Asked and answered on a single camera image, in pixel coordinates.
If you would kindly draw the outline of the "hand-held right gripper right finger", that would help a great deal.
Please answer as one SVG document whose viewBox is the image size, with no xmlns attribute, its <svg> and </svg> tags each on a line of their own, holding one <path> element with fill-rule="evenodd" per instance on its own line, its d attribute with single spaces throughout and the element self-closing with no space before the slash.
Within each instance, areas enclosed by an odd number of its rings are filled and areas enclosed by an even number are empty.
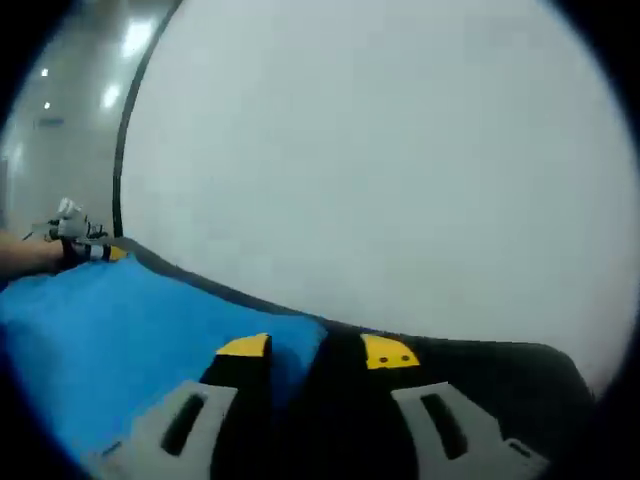
<svg viewBox="0 0 640 480">
<path fill-rule="evenodd" d="M 366 368 L 389 415 L 408 479 L 536 479 L 548 460 L 503 435 L 498 420 L 448 382 L 421 384 L 421 363 L 404 343 L 360 336 Z"/>
</svg>

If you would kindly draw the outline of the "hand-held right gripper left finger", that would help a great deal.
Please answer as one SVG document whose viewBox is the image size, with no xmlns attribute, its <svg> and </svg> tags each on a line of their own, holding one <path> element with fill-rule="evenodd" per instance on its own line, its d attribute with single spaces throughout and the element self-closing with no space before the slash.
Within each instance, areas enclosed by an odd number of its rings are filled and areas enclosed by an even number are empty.
<svg viewBox="0 0 640 480">
<path fill-rule="evenodd" d="M 271 454 L 271 338 L 234 339 L 91 459 L 94 479 L 261 479 Z"/>
</svg>

